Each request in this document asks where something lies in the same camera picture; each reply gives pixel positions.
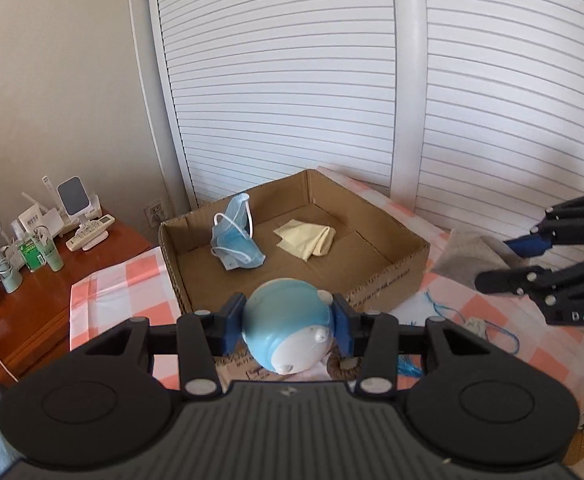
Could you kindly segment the blue white plush toy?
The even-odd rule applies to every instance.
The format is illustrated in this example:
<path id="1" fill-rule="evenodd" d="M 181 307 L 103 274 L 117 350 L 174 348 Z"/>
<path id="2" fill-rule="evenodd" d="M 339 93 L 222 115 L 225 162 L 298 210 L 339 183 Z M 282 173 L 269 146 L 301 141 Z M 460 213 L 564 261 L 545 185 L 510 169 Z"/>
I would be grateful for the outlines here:
<path id="1" fill-rule="evenodd" d="M 246 300 L 242 337 L 252 357 L 280 376 L 309 370 L 334 337 L 333 295 L 293 278 L 260 285 Z"/>

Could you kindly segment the blue surgical face mask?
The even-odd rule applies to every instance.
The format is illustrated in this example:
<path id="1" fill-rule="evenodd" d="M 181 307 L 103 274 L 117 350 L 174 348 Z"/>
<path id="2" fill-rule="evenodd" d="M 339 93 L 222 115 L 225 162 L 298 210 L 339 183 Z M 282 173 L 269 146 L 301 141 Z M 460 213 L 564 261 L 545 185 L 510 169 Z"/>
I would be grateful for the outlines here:
<path id="1" fill-rule="evenodd" d="M 214 214 L 211 253 L 226 271 L 257 269 L 264 264 L 266 256 L 254 240 L 249 194 L 233 196 L 224 212 Z"/>

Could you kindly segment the blue tasseled mesh pouch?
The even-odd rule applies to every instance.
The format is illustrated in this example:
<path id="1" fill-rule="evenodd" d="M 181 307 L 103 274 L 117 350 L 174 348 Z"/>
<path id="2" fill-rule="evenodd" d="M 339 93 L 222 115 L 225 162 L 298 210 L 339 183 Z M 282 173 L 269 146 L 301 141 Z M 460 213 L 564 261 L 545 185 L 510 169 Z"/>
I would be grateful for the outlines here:
<path id="1" fill-rule="evenodd" d="M 415 362 L 409 354 L 400 354 L 398 356 L 397 373 L 400 376 L 411 378 L 420 378 L 423 376 L 421 365 Z"/>

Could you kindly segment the yellow cloth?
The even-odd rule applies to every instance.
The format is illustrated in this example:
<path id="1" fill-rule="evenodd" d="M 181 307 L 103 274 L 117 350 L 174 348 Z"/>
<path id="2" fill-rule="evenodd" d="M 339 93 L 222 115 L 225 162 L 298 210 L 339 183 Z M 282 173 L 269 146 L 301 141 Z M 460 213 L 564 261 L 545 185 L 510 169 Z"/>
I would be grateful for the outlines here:
<path id="1" fill-rule="evenodd" d="M 331 226 L 321 226 L 294 219 L 273 232 L 280 237 L 278 248 L 304 261 L 310 257 L 328 255 L 336 234 Z"/>

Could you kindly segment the brown cardboard box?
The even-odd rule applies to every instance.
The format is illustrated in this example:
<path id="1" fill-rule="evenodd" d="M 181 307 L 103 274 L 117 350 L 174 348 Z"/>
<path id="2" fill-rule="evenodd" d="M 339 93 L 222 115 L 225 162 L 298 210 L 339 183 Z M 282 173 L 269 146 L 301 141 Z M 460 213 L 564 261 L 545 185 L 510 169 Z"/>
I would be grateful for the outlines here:
<path id="1" fill-rule="evenodd" d="M 419 289 L 429 258 L 407 221 L 369 186 L 304 170 L 168 220 L 158 240 L 183 312 L 215 312 L 277 278 L 389 311 Z"/>

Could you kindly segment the pink white checkered tablecloth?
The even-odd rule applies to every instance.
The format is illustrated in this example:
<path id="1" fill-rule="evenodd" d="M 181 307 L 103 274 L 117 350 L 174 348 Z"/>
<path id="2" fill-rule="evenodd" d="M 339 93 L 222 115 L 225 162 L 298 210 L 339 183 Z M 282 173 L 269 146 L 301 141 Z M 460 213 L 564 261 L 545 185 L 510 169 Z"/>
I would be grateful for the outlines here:
<path id="1" fill-rule="evenodd" d="M 433 266 L 447 245 L 447 234 L 424 219 L 410 216 L 364 184 L 320 169 L 321 174 L 344 185 L 375 206 L 388 212 L 431 244 L 425 269 Z M 161 249 L 152 248 L 116 266 L 96 271 L 72 286 L 70 300 L 70 350 L 134 315 L 145 316 L 152 325 L 175 323 L 180 315 L 173 285 L 168 284 L 166 262 Z M 475 335 L 484 337 L 505 351 L 543 370 L 575 393 L 584 414 L 584 333 L 576 328 L 546 325 L 534 304 L 527 299 L 486 297 L 431 272 L 424 274 L 415 296 L 396 307 L 392 315 L 407 324 L 422 325 L 437 314 L 449 318 Z M 223 358 L 217 368 L 227 387 L 231 378 L 283 380 L 266 372 L 246 350 L 237 357 Z M 176 356 L 159 356 L 154 376 L 166 388 L 178 382 Z"/>

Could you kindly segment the white louvered closet door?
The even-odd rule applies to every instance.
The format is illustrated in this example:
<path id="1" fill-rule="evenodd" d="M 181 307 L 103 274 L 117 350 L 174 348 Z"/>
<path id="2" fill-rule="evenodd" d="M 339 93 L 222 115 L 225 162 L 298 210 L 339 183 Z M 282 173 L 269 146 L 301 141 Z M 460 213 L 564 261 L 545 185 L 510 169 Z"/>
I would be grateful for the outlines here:
<path id="1" fill-rule="evenodd" d="M 584 194 L 584 0 L 150 0 L 192 206 L 324 165 L 442 228 Z"/>

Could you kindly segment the white remote control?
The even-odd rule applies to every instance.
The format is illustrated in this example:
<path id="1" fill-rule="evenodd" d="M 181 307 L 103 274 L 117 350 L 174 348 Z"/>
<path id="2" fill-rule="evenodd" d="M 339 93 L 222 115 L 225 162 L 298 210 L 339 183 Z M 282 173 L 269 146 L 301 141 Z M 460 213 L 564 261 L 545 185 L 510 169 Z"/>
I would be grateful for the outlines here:
<path id="1" fill-rule="evenodd" d="M 96 247 L 109 237 L 109 228 L 114 223 L 115 218 L 112 214 L 105 214 L 99 219 L 88 220 L 66 242 L 66 248 L 70 252 L 77 252 L 77 250 L 88 252 L 88 250 Z"/>

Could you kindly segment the green tube bottle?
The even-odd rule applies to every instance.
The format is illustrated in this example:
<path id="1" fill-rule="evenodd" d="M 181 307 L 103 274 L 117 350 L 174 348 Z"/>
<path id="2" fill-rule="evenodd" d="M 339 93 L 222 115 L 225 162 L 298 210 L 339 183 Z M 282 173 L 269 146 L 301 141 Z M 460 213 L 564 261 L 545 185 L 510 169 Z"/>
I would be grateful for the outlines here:
<path id="1" fill-rule="evenodd" d="M 53 272 L 59 272 L 63 268 L 64 262 L 54 240 L 48 240 L 44 248 L 42 248 L 42 255 L 44 255 L 48 266 Z"/>

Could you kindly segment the wooden nightstand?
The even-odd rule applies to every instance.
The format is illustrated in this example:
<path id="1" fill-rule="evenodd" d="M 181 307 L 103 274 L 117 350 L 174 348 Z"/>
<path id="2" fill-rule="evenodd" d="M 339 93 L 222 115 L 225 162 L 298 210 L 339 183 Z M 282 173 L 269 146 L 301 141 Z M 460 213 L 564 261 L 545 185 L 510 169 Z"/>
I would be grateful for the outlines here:
<path id="1" fill-rule="evenodd" d="M 46 266 L 34 273 L 24 271 L 16 292 L 0 290 L 0 385 L 10 387 L 15 379 L 68 353 L 73 284 L 151 247 L 144 236 L 117 221 L 109 237 L 88 252 L 70 252 L 60 240 L 61 271 L 53 272 Z"/>

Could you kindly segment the green hand sanitizer bottle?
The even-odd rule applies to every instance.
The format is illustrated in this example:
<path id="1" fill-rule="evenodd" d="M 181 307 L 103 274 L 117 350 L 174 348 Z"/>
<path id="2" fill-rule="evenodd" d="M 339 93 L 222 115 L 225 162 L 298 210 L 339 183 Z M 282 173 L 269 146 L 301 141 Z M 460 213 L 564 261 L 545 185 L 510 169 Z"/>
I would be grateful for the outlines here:
<path id="1" fill-rule="evenodd" d="M 18 247 L 30 272 L 34 273 L 45 265 L 45 258 L 42 257 L 34 240 L 31 238 L 22 238 L 22 240 L 18 240 Z"/>

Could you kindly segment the white wifi router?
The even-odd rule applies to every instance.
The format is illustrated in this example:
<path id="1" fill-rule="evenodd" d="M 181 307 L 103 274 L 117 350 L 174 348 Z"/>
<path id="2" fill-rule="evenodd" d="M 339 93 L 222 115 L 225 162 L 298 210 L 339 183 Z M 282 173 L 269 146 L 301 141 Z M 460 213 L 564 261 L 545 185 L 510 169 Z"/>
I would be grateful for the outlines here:
<path id="1" fill-rule="evenodd" d="M 64 221 L 57 208 L 48 209 L 27 193 L 21 195 L 30 202 L 30 206 L 19 214 L 19 222 L 26 232 L 33 234 L 38 226 L 45 226 L 52 237 L 60 235 L 64 229 Z"/>

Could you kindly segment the wall power socket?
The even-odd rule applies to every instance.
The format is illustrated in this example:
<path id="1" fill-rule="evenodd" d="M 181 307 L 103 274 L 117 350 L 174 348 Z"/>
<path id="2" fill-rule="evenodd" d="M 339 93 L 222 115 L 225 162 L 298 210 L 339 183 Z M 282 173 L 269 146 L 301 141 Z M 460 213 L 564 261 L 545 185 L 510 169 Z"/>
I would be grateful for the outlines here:
<path id="1" fill-rule="evenodd" d="M 162 200 L 155 200 L 152 204 L 145 206 L 143 211 L 146 215 L 147 223 L 149 223 L 149 226 L 152 229 L 156 229 L 168 218 Z"/>

